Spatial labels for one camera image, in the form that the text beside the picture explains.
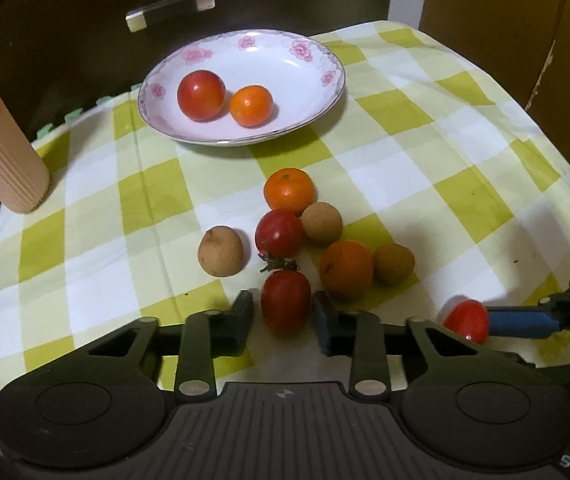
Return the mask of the red cherry tomato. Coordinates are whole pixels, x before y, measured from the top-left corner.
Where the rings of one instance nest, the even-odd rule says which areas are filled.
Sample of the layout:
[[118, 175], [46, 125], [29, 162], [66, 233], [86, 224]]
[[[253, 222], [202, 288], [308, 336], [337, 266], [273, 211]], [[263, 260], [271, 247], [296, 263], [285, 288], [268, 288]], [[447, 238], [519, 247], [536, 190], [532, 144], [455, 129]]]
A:
[[261, 312], [275, 334], [289, 336], [302, 330], [311, 316], [311, 286], [300, 272], [279, 270], [264, 282]]
[[257, 224], [255, 243], [260, 255], [294, 258], [303, 243], [301, 220], [286, 209], [273, 209]]
[[466, 299], [456, 304], [443, 326], [475, 344], [484, 344], [489, 336], [489, 315], [481, 302]]

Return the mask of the red cherry tomato front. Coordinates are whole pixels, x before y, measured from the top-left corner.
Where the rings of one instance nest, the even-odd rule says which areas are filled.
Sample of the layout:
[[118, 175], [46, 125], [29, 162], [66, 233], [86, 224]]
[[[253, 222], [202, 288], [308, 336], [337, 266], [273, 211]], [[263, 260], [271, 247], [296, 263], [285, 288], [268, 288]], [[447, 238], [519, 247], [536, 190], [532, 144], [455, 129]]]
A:
[[466, 299], [456, 304], [443, 326], [475, 344], [484, 344], [489, 336], [489, 315], [481, 302]]

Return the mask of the green white checkered tablecloth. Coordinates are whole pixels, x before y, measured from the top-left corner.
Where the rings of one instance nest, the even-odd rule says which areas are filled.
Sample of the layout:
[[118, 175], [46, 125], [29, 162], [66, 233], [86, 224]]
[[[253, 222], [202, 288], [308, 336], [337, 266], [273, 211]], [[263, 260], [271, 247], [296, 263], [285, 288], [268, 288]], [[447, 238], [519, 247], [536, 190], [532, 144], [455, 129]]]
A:
[[345, 95], [313, 124], [240, 148], [151, 128], [129, 91], [35, 143], [51, 188], [31, 214], [0, 209], [0, 391], [141, 316], [163, 325], [230, 307], [258, 313], [220, 382], [338, 380], [309, 327], [312, 293], [384, 322], [437, 318], [541, 364], [570, 333], [498, 338], [495, 306], [570, 282], [570, 163], [489, 75], [410, 27], [330, 32], [335, 63], [284, 44], [313, 90]]

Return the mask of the orange kumquat top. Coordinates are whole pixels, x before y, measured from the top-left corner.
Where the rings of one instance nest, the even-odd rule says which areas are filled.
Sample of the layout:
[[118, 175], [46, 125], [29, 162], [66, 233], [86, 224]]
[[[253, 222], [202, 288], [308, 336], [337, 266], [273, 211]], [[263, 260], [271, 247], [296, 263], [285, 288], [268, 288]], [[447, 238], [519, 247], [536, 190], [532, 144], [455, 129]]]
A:
[[283, 168], [265, 181], [263, 196], [271, 209], [286, 209], [299, 216], [315, 202], [317, 191], [306, 172]]

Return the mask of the white floral porcelain plate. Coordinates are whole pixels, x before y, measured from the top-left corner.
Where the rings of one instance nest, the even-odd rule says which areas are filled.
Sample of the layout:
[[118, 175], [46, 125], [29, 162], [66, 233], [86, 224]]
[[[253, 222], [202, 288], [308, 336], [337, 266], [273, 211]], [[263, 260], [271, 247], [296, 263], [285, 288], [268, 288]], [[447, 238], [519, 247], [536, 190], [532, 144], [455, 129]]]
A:
[[[273, 99], [261, 125], [238, 125], [227, 105], [206, 122], [180, 110], [179, 84], [195, 70], [219, 76], [230, 100], [251, 84]], [[145, 77], [138, 110], [151, 128], [173, 140], [206, 146], [256, 144], [311, 124], [328, 112], [345, 91], [343, 64], [317, 40], [275, 29], [237, 30], [196, 40], [175, 50]]]

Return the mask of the dark wooden cabinet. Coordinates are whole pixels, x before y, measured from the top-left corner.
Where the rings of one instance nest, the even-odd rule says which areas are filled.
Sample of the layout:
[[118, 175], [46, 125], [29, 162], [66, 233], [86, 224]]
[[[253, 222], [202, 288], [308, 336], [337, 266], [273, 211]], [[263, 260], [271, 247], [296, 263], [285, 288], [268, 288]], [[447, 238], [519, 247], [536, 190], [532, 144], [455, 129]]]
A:
[[382, 20], [390, 0], [0, 0], [0, 97], [23, 133], [118, 96], [178, 47], [238, 29], [305, 36]]

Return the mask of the brown longan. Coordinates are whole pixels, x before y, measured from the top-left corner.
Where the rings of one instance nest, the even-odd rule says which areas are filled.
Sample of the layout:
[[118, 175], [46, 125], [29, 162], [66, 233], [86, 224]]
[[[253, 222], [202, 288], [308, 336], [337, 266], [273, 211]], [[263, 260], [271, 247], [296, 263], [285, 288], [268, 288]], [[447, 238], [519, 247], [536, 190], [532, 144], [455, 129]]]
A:
[[396, 285], [414, 271], [415, 257], [405, 246], [389, 242], [378, 246], [374, 252], [374, 271], [378, 281]]
[[316, 202], [302, 213], [301, 223], [306, 237], [320, 245], [330, 245], [343, 234], [343, 218], [331, 204]]
[[197, 260], [203, 270], [215, 278], [241, 272], [245, 264], [241, 237], [228, 226], [214, 226], [201, 239]]

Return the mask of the small orange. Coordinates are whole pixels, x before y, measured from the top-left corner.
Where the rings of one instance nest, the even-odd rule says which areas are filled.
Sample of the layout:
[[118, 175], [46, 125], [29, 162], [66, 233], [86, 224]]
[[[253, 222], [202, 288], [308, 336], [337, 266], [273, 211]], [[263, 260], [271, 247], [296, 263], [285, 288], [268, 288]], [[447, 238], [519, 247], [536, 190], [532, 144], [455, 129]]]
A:
[[268, 89], [252, 84], [234, 93], [229, 112], [238, 125], [246, 128], [264, 124], [272, 115], [273, 98]]

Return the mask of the orange kumquat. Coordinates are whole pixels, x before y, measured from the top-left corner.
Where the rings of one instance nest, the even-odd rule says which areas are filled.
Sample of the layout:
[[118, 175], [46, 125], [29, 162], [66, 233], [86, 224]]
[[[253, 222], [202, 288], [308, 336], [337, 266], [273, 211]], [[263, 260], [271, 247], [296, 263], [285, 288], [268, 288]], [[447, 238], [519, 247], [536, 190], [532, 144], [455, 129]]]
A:
[[265, 181], [263, 196], [271, 209], [286, 209], [299, 216], [315, 202], [317, 191], [306, 172], [283, 168]]
[[355, 240], [337, 240], [325, 250], [319, 274], [324, 289], [332, 296], [357, 299], [373, 282], [373, 255], [369, 248]]

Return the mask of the large red tomato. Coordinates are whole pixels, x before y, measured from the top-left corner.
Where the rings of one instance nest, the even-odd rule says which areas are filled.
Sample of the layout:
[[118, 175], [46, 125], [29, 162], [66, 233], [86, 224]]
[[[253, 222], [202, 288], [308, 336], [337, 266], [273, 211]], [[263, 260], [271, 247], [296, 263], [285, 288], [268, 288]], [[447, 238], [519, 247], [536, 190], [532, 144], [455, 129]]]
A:
[[220, 113], [226, 95], [227, 89], [217, 74], [210, 70], [195, 70], [180, 81], [177, 99], [186, 117], [195, 122], [207, 122]]

